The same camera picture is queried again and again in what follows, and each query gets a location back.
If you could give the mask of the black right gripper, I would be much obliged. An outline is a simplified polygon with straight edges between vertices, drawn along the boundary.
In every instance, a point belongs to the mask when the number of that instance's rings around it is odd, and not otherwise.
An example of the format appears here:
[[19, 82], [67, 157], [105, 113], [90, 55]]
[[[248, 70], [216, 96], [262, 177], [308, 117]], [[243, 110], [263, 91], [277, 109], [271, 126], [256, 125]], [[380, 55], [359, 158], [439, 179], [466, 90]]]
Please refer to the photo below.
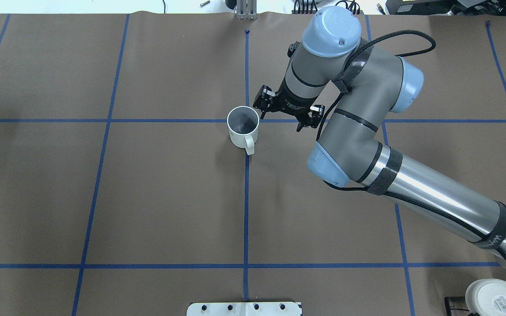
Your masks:
[[277, 111], [295, 116], [298, 124], [296, 131], [300, 132], [305, 127], [317, 129], [325, 114], [325, 106], [314, 103], [314, 98], [299, 97], [294, 94], [286, 82], [280, 84], [277, 92], [273, 92], [267, 85], [262, 85], [255, 96], [253, 108], [260, 110], [260, 119], [264, 119], [267, 113]]

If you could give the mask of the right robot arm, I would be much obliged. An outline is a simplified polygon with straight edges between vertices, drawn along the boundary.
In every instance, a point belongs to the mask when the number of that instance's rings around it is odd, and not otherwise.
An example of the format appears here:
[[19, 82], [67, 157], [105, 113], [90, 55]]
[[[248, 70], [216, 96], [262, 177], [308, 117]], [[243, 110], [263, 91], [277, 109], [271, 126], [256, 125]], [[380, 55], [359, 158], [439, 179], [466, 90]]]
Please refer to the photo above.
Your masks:
[[352, 11], [325, 7], [289, 45], [279, 88], [261, 86], [252, 106], [261, 119], [281, 112], [297, 131], [317, 130], [307, 167], [329, 187], [396, 200], [506, 266], [506, 204], [376, 138], [387, 115], [407, 110], [423, 88], [423, 72], [406, 58], [435, 47], [412, 29], [365, 39]]

